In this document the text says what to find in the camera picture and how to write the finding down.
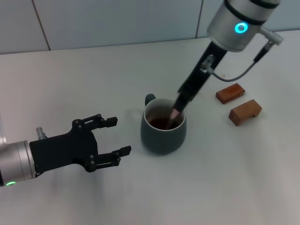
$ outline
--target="brown wooden block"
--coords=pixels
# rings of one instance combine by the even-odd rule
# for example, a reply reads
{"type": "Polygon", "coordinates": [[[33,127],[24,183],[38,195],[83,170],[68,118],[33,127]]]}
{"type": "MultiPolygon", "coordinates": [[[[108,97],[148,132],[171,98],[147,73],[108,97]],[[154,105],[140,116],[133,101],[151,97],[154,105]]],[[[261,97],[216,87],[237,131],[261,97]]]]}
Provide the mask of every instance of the brown wooden block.
{"type": "Polygon", "coordinates": [[[236,125],[242,124],[245,120],[256,117],[261,112],[261,106],[254,99],[235,107],[230,111],[229,118],[236,125]]]}
{"type": "Polygon", "coordinates": [[[235,100],[244,94],[245,90],[238,83],[236,83],[228,88],[218,91],[216,93],[216,98],[219,99],[222,104],[226,104],[227,102],[235,100]]]}

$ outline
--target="tabletop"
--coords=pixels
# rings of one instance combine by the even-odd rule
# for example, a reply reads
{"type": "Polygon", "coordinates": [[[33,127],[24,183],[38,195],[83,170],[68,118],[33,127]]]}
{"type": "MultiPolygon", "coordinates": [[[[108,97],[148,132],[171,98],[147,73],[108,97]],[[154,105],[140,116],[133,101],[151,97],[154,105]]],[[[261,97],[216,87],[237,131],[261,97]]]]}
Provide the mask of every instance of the tabletop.
{"type": "MultiPolygon", "coordinates": [[[[212,77],[186,108],[187,137],[172,154],[140,139],[144,97],[175,100],[210,40],[30,52],[0,56],[0,113],[7,142],[64,134],[97,113],[118,125],[95,130],[99,153],[131,145],[118,167],[87,173],[70,165],[0,188],[0,224],[300,224],[300,31],[275,46],[238,83],[246,94],[226,105],[212,77]],[[228,115],[251,99],[261,114],[236,127],[228,115]]],[[[216,72],[233,78],[266,39],[228,53],[216,72]]]]}

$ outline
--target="mug handle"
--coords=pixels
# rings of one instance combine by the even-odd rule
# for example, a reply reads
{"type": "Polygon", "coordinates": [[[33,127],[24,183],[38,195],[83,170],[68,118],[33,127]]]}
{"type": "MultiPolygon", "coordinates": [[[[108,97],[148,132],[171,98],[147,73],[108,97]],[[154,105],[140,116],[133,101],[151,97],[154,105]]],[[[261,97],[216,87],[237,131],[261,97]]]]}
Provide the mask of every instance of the mug handle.
{"type": "Polygon", "coordinates": [[[145,97],[145,106],[148,105],[148,103],[152,100],[156,99],[155,95],[153,94],[148,94],[145,97]]]}

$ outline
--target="dark liquid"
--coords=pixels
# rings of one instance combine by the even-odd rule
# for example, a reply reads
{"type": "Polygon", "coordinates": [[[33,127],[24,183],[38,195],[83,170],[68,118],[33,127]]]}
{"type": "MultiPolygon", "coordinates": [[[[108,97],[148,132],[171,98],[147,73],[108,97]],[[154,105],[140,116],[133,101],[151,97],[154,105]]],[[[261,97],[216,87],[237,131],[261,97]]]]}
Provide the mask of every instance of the dark liquid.
{"type": "Polygon", "coordinates": [[[151,126],[160,130],[172,130],[180,125],[180,123],[175,120],[170,124],[170,118],[156,118],[150,120],[149,123],[151,126]]]}

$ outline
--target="dark green mug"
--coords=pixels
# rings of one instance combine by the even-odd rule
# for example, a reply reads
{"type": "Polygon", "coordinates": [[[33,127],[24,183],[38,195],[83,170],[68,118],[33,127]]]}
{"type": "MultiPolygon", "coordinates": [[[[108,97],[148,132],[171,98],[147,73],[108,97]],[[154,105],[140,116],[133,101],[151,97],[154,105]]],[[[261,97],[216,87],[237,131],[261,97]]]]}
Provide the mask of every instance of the dark green mug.
{"type": "Polygon", "coordinates": [[[161,130],[153,127],[150,121],[157,118],[169,118],[174,102],[156,98],[148,94],[145,98],[145,109],[141,123],[141,138],[147,149],[158,154],[168,154],[177,150],[184,142],[187,134],[187,118],[182,112],[175,120],[177,127],[161,130]]]}

